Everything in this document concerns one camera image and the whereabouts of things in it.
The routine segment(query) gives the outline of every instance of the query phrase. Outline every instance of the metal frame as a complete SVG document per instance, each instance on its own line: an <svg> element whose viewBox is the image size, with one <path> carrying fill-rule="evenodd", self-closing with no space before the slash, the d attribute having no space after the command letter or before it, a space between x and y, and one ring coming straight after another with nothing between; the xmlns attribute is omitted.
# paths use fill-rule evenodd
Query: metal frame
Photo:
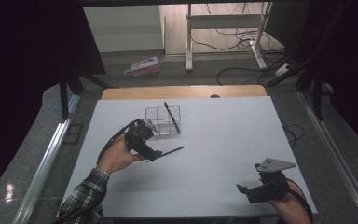
<svg viewBox="0 0 358 224"><path fill-rule="evenodd" d="M308 93L299 92L298 97L300 98L300 101L303 106L306 108L308 115L310 116L310 119L314 127L316 128L316 131L324 142L324 145L330 155L330 158L335 164L339 174L342 177L342 180L347 186L348 191L350 192L354 202L358 207L358 181L354 177L353 173L351 172L351 169L349 168L348 164L345 162L344 158L339 152L339 148L337 147L333 138L330 136L330 133L327 131L327 128L324 126L324 123L319 120L319 118L313 112L312 102L308 97Z"/></svg>
<svg viewBox="0 0 358 224"><path fill-rule="evenodd" d="M193 70L193 45L191 30L193 29L223 29L223 28L258 28L255 41L251 41L252 51L260 69L267 69L259 45L261 35L269 16L270 2L262 14L247 15L191 15L191 4L187 6L187 42L186 42L186 71Z"/></svg>
<svg viewBox="0 0 358 224"><path fill-rule="evenodd" d="M51 166L62 144L62 140L65 137L65 133L68 130L69 125L72 121L79 99L79 95L72 96L71 101L69 102L70 113L68 115L68 118L63 123L60 123L58 125L56 132L51 138L45 156L40 162L40 165L34 175L34 179L31 182L27 193L22 199L22 203L20 205L19 210L17 211L16 216L14 217L14 220L12 222L13 224L27 223L32 212L34 211L36 201L39 198L39 194L43 186L45 185L46 179L48 178L48 173L50 172Z"/></svg>
<svg viewBox="0 0 358 224"><path fill-rule="evenodd" d="M274 0L275 2L304 1L304 0ZM81 7L128 7L128 6L153 6L153 5L182 5L204 3L233 3L232 0L38 0L37 4L57 6L81 6ZM252 0L247 2L265 2Z"/></svg>

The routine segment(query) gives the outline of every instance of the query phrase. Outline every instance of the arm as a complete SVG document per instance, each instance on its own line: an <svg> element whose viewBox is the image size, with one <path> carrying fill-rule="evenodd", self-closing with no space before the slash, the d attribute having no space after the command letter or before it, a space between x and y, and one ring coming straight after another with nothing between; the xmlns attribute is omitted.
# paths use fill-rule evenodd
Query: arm
<svg viewBox="0 0 358 224"><path fill-rule="evenodd" d="M301 190L292 182L288 181L290 189L301 195ZM301 202L292 194L286 193L282 200L268 201L278 212L281 219L287 224L311 224L310 218Z"/></svg>
<svg viewBox="0 0 358 224"><path fill-rule="evenodd" d="M102 216L101 201L106 195L109 176L135 161L144 158L132 155L127 149L124 135L106 150L97 167L76 187L74 193L61 206L55 223L98 223Z"/></svg>

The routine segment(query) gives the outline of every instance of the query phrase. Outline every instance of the wooden table edge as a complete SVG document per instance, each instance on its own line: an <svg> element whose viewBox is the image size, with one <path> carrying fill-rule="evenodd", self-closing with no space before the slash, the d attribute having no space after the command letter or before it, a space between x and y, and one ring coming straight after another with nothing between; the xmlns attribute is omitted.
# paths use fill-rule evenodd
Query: wooden table edge
<svg viewBox="0 0 358 224"><path fill-rule="evenodd" d="M166 87L131 87L107 89L102 100L138 100L138 99L180 99L267 96L266 89L261 85L244 86L166 86Z"/></svg>

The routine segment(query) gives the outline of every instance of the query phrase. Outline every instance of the black curtain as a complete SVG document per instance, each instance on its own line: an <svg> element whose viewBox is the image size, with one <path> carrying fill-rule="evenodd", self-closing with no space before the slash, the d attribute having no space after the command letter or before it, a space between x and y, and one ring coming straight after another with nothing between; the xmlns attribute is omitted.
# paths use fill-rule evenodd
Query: black curtain
<svg viewBox="0 0 358 224"><path fill-rule="evenodd" d="M312 1L302 38L306 39L314 30L323 26L325 19L331 18L339 2ZM314 48L320 35L311 41L313 45L304 51L304 55L308 55ZM331 84L334 89L331 104L358 134L358 1L350 1L323 50L318 66L323 73L324 82Z"/></svg>
<svg viewBox="0 0 358 224"><path fill-rule="evenodd" d="M0 176L29 132L43 92L60 74L77 76L74 68L104 74L82 7L0 1Z"/></svg>

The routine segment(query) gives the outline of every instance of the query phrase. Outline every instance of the wall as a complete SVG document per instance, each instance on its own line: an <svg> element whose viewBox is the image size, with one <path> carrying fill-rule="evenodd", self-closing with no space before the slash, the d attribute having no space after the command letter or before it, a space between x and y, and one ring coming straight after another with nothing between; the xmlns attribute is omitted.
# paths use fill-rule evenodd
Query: wall
<svg viewBox="0 0 358 224"><path fill-rule="evenodd" d="M100 52L163 49L158 6L86 7Z"/></svg>

